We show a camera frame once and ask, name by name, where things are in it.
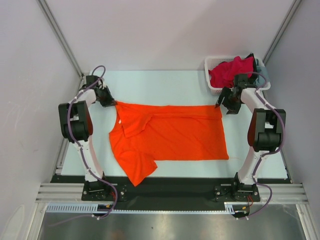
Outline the orange t-shirt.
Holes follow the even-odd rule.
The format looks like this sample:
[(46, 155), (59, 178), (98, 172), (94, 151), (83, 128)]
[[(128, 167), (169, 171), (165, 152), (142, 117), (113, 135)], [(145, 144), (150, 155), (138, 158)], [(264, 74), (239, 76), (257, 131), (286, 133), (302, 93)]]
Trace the orange t-shirt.
[(113, 155), (136, 187), (157, 161), (228, 160), (220, 108), (118, 102), (109, 133)]

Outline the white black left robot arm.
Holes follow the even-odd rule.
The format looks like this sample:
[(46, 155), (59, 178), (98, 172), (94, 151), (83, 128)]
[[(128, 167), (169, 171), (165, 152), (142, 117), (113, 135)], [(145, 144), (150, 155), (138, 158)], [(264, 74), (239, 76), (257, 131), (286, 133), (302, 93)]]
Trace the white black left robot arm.
[(105, 201), (112, 196), (116, 201), (118, 193), (109, 182), (98, 161), (93, 146), (93, 122), (89, 107), (94, 103), (102, 107), (113, 107), (116, 101), (102, 76), (87, 75), (84, 85), (73, 100), (58, 105), (59, 123), (63, 138), (75, 148), (84, 167), (83, 201)]

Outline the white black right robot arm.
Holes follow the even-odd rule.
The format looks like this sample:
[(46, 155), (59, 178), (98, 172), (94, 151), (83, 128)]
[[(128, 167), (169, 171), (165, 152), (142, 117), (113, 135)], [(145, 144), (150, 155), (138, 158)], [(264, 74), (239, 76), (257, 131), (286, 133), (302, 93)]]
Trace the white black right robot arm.
[(252, 113), (247, 132), (249, 151), (246, 159), (228, 185), (214, 188), (217, 202), (258, 202), (258, 170), (270, 156), (278, 153), (285, 140), (286, 111), (275, 108), (263, 96), (264, 86), (257, 86), (248, 73), (237, 74), (233, 88), (224, 87), (216, 107), (224, 106), (227, 114), (238, 114), (245, 105)]

